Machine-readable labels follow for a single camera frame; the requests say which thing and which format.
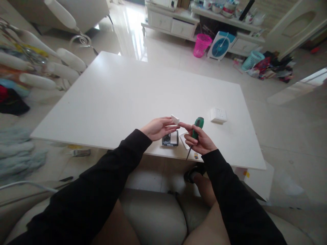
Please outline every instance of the small circuit board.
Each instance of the small circuit board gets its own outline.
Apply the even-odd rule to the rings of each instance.
[[[178,146],[178,130],[162,138],[162,146]]]

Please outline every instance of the screwdriver handle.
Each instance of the screwdriver handle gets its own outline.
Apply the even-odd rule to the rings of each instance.
[[[204,118],[203,117],[198,117],[195,121],[195,126],[203,128],[203,124],[204,124]],[[192,134],[192,138],[198,140],[199,139],[199,134],[193,129],[193,134]]]

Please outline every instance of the yellow object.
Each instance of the yellow object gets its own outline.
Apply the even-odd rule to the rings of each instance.
[[[250,177],[250,173],[247,172],[247,171],[244,171],[243,175],[245,175],[245,176],[248,177],[248,178]]]
[[[30,48],[30,49],[34,50],[36,53],[38,53],[38,54],[40,54],[40,55],[42,55],[44,57],[47,57],[47,58],[49,57],[49,54],[47,52],[41,50],[41,49],[38,49],[36,47],[30,46],[30,45],[27,45],[27,44],[22,44],[22,45],[24,47],[27,47],[27,48]],[[17,51],[22,52],[22,49],[18,44],[15,43],[15,47],[16,47]]]
[[[79,145],[68,145],[67,147],[74,150],[83,148],[83,146],[79,146]]]

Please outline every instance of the glossy floor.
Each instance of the glossy floor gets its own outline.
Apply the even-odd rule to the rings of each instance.
[[[307,86],[290,87],[300,78],[327,66],[326,50],[321,50],[315,56],[299,50],[296,53],[298,63],[295,65],[295,78],[290,84],[275,79],[261,81],[238,71],[233,67],[231,59],[224,58],[218,62],[205,56],[201,59],[194,57],[194,43],[149,29],[144,37],[140,25],[145,17],[143,6],[130,3],[111,5],[110,16],[114,25],[109,18],[104,18],[92,37],[93,46],[98,51],[200,74],[203,79],[213,77],[240,84],[265,160],[275,171],[286,173],[292,183],[305,190],[301,195],[290,196],[286,194],[280,180],[274,180],[270,204],[300,208],[326,206],[326,82],[321,82],[310,91]],[[68,49],[69,38],[61,32],[49,31],[42,40],[54,50],[58,47]],[[95,58],[91,50],[78,51],[77,55],[88,64]],[[306,93],[301,94],[302,88],[306,89]],[[296,96],[286,98],[287,91],[294,92],[295,89],[298,92]],[[31,110],[17,120],[7,121],[7,124],[34,129],[63,94],[59,91],[33,89],[26,99]],[[37,149],[49,149],[46,165],[29,177],[35,181],[78,177],[105,153],[102,149],[92,149],[89,157],[70,158],[66,155],[66,148],[34,141]],[[126,187],[157,192],[191,191],[198,194],[193,185],[186,185],[183,181],[183,173],[191,166],[191,162],[145,156],[130,175]]]

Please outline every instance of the hand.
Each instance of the hand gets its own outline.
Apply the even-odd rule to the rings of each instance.
[[[140,131],[148,136],[152,141],[157,141],[165,135],[173,133],[180,128],[180,126],[171,125],[175,125],[171,117],[160,117],[153,119],[143,128],[141,128]]]
[[[200,153],[201,155],[205,155],[211,151],[217,150],[217,147],[209,138],[209,136],[200,128],[193,125],[185,124],[180,122],[178,124],[182,128],[185,128],[188,131],[188,134],[185,134],[185,143],[189,146],[192,146],[192,149]],[[192,138],[193,129],[199,134],[199,140]]]

